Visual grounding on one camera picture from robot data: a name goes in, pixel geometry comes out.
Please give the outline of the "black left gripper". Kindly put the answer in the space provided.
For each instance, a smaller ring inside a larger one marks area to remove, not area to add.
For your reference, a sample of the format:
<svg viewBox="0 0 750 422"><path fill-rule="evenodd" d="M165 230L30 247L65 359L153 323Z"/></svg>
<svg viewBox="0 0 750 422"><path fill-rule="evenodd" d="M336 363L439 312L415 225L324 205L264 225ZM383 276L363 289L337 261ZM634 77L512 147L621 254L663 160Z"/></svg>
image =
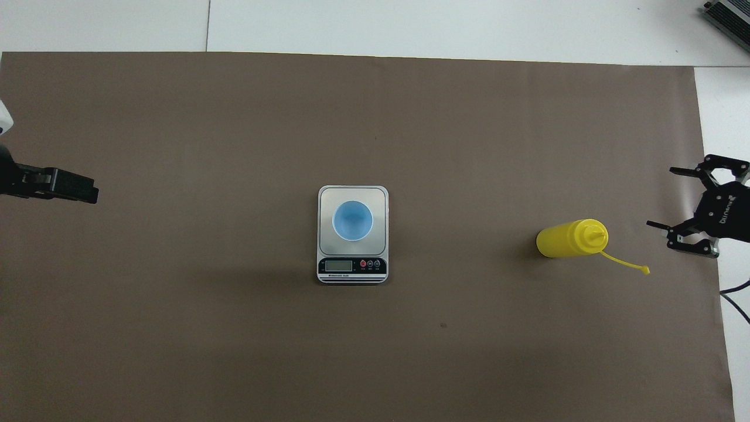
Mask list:
<svg viewBox="0 0 750 422"><path fill-rule="evenodd" d="M99 189L94 179L59 168L45 168L35 191L23 179L26 174L15 163L8 148L1 144L1 195L45 199L66 199L96 204Z"/></svg>

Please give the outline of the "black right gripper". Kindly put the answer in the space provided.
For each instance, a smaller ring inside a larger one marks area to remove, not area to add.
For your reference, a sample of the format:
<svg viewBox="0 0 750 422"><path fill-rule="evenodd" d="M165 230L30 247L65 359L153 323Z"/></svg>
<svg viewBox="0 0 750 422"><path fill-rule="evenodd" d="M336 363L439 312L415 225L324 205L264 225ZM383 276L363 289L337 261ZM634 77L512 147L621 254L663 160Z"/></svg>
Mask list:
<svg viewBox="0 0 750 422"><path fill-rule="evenodd" d="M694 168L672 166L673 174L697 178L708 189L697 205L697 219L675 226L649 220L647 225L660 230L668 249L692 256L718 258L715 237L748 242L749 187L744 185L748 166L748 161L721 155L705 155ZM735 181L720 185L713 176L717 169L730 171Z"/></svg>

